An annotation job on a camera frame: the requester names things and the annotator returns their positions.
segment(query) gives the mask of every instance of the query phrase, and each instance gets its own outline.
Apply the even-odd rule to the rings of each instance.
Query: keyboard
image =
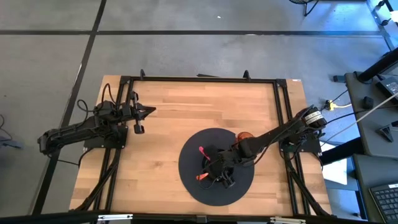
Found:
[[[369,189],[385,223],[398,223],[398,183]]]

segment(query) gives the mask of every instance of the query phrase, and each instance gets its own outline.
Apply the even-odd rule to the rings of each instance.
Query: white cable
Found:
[[[380,106],[382,106],[384,103],[387,103],[388,101],[390,101],[391,99],[393,99],[394,97],[396,97],[398,95],[398,93],[390,96],[388,99],[384,100],[382,103],[380,103],[379,105],[377,105],[376,107],[374,107],[373,109],[371,109],[370,111],[368,111],[364,116],[360,117],[359,119],[357,119],[354,123],[350,124],[347,128],[337,132],[336,134],[334,134],[332,137],[330,137],[328,140],[326,140],[321,147],[326,144],[329,140],[331,140],[332,138],[334,138],[336,135],[342,133],[343,131],[347,130],[348,128],[350,128],[352,125],[362,121],[362,119],[364,119],[367,115],[371,114],[374,110],[378,109]]]

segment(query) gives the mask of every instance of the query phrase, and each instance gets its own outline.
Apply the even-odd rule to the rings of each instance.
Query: black circular mat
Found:
[[[233,172],[235,184],[225,189],[223,184],[215,182],[209,189],[199,186],[196,176],[202,172],[203,154],[199,146],[214,145],[219,149],[228,149],[235,141],[235,134],[221,128],[210,128],[194,134],[182,147],[178,160],[178,171],[182,183],[193,198],[212,206],[229,205],[239,200],[250,188],[254,178],[254,166],[236,166]],[[207,177],[201,181],[202,186],[210,186],[212,181]]]

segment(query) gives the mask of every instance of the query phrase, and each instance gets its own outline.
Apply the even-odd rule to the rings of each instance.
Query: gray floor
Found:
[[[0,1],[0,29],[91,29],[100,0]],[[304,18],[303,8],[286,1],[108,1],[101,30],[378,30],[364,2],[319,3]],[[25,215],[42,175],[46,157],[36,139],[59,125],[87,43],[87,36],[0,36],[0,114],[4,129],[23,149],[0,149],[0,217]],[[303,80],[307,103],[320,106],[346,89],[331,76],[364,70],[388,51],[380,37],[309,36],[97,36],[78,98],[93,105],[103,75],[185,76],[197,73]],[[348,95],[337,103],[349,103]],[[351,108],[325,112],[327,119]],[[72,123],[83,119],[74,110]],[[326,138],[346,124],[347,117],[326,128]],[[353,127],[334,138],[357,137]],[[82,143],[65,147],[61,158],[77,161]],[[77,168],[58,163],[44,212],[67,211]],[[350,192],[328,191],[330,198]],[[333,201],[333,213],[350,217],[355,207]]]

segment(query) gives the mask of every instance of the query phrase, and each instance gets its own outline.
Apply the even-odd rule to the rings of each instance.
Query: wooden tabletop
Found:
[[[116,97],[119,80],[120,76],[104,76],[101,90],[109,83]],[[292,112],[296,114],[307,107],[303,86],[300,80],[287,80],[287,84]],[[286,169],[277,143],[270,146],[255,166],[254,180],[245,196],[227,206],[212,207],[196,201],[178,173],[182,146],[203,129],[225,128],[258,136],[277,127],[271,84],[139,81],[134,82],[133,89],[139,94],[140,103],[157,109],[142,122],[145,134],[129,131],[121,153],[112,212],[292,215]],[[280,97],[284,102],[282,89]],[[282,109],[287,121],[283,103]],[[132,130],[134,122],[127,125]],[[104,149],[94,149],[83,158],[70,208],[79,206],[97,184],[103,155]],[[323,209],[331,213],[318,159],[309,153],[300,155],[306,186]],[[100,208],[104,208],[106,192],[107,186]],[[297,186],[296,197],[298,209],[303,213]]]

